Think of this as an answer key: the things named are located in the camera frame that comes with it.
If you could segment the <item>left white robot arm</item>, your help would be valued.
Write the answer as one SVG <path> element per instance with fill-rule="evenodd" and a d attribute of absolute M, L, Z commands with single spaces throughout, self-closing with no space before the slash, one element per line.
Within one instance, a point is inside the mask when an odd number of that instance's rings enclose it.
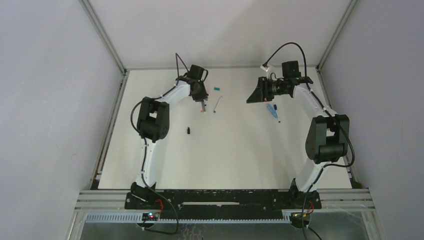
<path fill-rule="evenodd" d="M 134 185 L 142 190 L 153 190 L 156 185 L 155 163 L 158 159 L 157 146 L 163 142 L 170 130 L 171 108 L 185 98 L 200 103 L 202 113 L 206 112 L 209 94 L 205 80 L 209 71 L 198 65 L 191 65 L 188 72 L 177 76 L 173 86 L 157 97 L 144 97 L 131 110 L 130 123 L 142 139 L 143 155 Z"/>

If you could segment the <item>white pen blue end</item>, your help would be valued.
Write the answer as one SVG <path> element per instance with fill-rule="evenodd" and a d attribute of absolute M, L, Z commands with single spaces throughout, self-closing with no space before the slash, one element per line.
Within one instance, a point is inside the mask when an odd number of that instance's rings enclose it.
<path fill-rule="evenodd" d="M 278 106 L 276 104 L 274 104 L 273 108 L 274 108 L 278 123 L 281 123 L 281 119 L 280 119 L 279 112 L 278 112 Z"/>

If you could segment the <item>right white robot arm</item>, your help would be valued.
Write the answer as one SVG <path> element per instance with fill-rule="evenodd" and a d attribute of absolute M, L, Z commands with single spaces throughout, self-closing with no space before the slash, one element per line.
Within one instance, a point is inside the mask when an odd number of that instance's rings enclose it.
<path fill-rule="evenodd" d="M 301 75 L 297 61 L 282 63 L 282 77 L 276 80 L 271 78 L 273 70 L 268 64 L 261 65 L 261 69 L 266 75 L 258 78 L 246 103 L 270 102 L 276 96 L 288 95 L 302 106 L 310 119 L 305 140 L 308 159 L 289 188 L 291 198 L 305 198 L 317 189 L 316 184 L 326 168 L 340 167 L 338 160 L 353 152 L 349 117 L 338 114 L 320 100 L 313 89 L 313 80 Z"/>

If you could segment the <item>light blue correction tape pen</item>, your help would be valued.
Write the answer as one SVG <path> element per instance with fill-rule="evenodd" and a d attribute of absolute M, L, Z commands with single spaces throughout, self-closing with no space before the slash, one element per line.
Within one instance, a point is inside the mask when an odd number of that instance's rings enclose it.
<path fill-rule="evenodd" d="M 267 108 L 267 110 L 271 113 L 271 115 L 274 117 L 274 118 L 278 118 L 278 114 L 277 114 L 277 112 L 276 112 L 276 110 L 274 109 L 274 107 L 271 105 L 271 104 L 267 104 L 266 105 L 266 108 Z"/>

